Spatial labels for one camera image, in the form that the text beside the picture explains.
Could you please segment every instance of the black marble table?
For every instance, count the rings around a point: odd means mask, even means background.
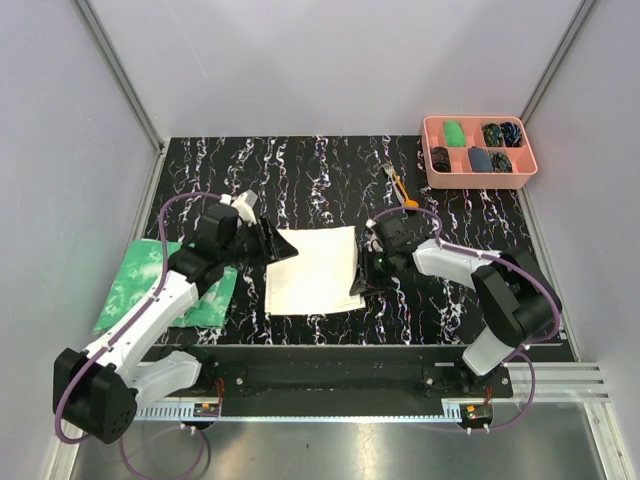
[[[175,138],[156,191],[146,236],[158,238],[157,215],[170,197],[251,189],[256,205],[279,228],[355,225],[398,205],[381,171],[391,161],[411,198],[436,211],[444,238],[465,246],[505,249],[531,239],[514,191],[434,190],[427,184],[417,136]],[[203,212],[202,200],[176,204],[168,238],[181,241]],[[411,214],[409,224],[427,235],[433,223]],[[395,288],[349,313],[270,316],[264,311],[265,269],[239,271],[222,330],[171,328],[160,344],[461,344],[483,328],[475,293],[418,273],[394,278]]]

